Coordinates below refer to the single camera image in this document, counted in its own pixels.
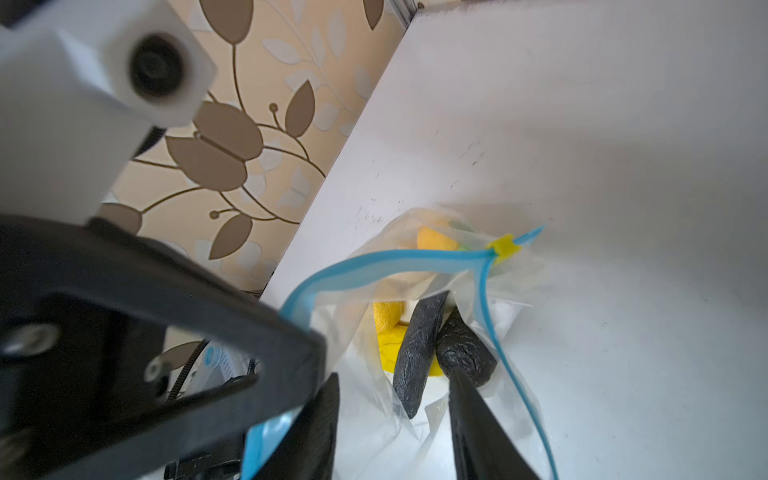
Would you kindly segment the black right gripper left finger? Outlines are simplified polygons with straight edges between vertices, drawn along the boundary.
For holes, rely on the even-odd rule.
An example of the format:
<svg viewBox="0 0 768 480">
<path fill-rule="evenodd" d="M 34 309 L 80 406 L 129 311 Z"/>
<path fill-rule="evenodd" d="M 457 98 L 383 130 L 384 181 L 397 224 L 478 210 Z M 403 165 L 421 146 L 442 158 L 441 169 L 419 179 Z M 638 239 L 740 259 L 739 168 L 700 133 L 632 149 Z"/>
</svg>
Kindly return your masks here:
<svg viewBox="0 0 768 480">
<path fill-rule="evenodd" d="M 303 408 L 284 439 L 254 478 L 331 479 L 339 406 L 339 378 L 337 373 L 333 373 L 317 395 Z"/>
</svg>

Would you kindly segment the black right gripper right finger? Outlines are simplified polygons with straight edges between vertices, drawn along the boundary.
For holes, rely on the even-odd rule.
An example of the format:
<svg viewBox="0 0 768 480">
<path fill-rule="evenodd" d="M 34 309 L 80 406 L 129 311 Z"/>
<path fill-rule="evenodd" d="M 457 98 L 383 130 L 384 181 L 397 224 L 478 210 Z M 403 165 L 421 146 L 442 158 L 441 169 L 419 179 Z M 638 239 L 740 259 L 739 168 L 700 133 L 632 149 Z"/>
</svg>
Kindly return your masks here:
<svg viewBox="0 0 768 480">
<path fill-rule="evenodd" d="M 458 479 L 538 479 L 468 375 L 450 375 L 449 412 Z"/>
</svg>

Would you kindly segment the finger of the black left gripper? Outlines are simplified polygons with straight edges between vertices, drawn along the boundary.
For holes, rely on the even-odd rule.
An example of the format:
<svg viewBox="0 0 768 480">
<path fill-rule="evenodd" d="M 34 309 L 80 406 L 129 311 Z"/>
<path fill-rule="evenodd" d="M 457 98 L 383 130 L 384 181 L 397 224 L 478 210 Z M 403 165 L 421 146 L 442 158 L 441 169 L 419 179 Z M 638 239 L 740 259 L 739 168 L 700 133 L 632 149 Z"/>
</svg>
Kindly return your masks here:
<svg viewBox="0 0 768 480">
<path fill-rule="evenodd" d="M 325 382 L 320 335 L 160 243 L 2 217 L 3 478 L 226 477 Z"/>
</svg>

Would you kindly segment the yellow corn toy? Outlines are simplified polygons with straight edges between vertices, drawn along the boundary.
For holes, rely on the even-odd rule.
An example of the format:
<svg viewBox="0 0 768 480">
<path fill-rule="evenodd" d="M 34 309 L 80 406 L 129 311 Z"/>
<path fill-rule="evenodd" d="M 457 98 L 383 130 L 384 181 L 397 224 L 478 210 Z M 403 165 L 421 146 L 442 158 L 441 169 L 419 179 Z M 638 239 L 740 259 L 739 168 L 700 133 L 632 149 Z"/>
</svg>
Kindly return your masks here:
<svg viewBox="0 0 768 480">
<path fill-rule="evenodd" d="M 396 361 L 406 332 L 407 326 L 398 324 L 389 330 L 377 333 L 379 358 L 384 372 L 395 372 Z"/>
</svg>

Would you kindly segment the clear zip bag blue zipper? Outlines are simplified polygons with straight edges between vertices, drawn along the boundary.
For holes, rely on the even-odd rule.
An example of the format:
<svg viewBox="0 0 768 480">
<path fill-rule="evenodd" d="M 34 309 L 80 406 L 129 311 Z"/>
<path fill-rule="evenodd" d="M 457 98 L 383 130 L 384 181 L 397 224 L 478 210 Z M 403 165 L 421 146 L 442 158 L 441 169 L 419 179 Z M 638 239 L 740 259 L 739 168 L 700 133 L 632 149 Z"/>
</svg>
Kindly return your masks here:
<svg viewBox="0 0 768 480">
<path fill-rule="evenodd" d="M 537 237 L 412 209 L 289 294 L 280 316 L 327 346 L 329 478 L 557 477 L 537 399 L 503 345 L 540 283 Z"/>
</svg>

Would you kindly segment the dark eggplant toy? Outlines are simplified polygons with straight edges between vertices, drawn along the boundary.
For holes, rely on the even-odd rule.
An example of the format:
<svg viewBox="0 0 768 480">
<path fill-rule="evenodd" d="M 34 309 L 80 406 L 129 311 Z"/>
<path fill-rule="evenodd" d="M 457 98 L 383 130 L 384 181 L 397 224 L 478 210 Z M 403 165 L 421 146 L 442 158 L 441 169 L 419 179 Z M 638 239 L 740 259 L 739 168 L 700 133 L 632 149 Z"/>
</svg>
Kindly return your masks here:
<svg viewBox="0 0 768 480">
<path fill-rule="evenodd" d="M 436 343 L 438 365 L 446 377 L 463 372 L 474 387 L 482 387 L 491 379 L 497 360 L 479 336 L 465 323 L 454 308 L 440 328 Z"/>
</svg>

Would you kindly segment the yellow orange with green stem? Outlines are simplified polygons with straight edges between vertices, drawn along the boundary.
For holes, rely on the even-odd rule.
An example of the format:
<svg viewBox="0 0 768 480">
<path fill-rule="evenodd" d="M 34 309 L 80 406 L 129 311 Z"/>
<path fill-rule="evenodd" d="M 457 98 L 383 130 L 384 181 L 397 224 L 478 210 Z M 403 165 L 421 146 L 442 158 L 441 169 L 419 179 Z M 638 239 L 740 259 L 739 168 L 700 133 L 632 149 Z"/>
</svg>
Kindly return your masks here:
<svg viewBox="0 0 768 480">
<path fill-rule="evenodd" d="M 401 320 L 405 303 L 402 301 L 374 302 L 372 304 L 376 332 L 378 334 L 393 329 Z"/>
</svg>

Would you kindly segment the small yellow lemon toy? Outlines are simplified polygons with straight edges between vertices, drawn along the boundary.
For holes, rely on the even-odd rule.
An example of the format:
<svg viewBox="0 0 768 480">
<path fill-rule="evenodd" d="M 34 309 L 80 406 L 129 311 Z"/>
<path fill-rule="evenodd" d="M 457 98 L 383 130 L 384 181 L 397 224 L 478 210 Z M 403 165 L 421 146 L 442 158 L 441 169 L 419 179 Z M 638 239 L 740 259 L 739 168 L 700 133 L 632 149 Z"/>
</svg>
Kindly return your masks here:
<svg viewBox="0 0 768 480">
<path fill-rule="evenodd" d="M 421 227 L 417 233 L 416 245 L 420 250 L 456 251 L 460 244 L 453 238 L 429 227 Z"/>
</svg>

